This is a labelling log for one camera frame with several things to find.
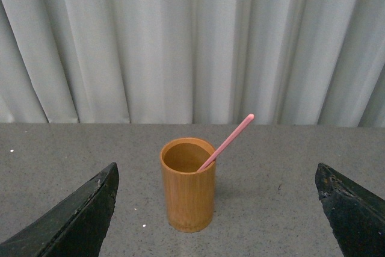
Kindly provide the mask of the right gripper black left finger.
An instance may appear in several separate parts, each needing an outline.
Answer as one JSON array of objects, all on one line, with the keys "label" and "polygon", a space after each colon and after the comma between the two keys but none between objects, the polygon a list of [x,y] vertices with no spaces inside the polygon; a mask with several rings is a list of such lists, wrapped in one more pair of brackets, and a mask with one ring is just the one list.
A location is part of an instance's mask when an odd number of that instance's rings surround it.
[{"label": "right gripper black left finger", "polygon": [[1,256],[98,256],[114,213],[118,187],[118,167],[111,163],[1,243]]}]

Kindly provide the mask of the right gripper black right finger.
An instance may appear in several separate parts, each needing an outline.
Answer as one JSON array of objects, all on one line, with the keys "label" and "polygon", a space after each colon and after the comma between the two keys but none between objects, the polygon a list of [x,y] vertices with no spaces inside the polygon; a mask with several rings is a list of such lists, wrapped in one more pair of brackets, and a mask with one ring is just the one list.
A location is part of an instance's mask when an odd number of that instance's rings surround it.
[{"label": "right gripper black right finger", "polygon": [[384,256],[384,199],[324,163],[315,185],[343,256]]}]

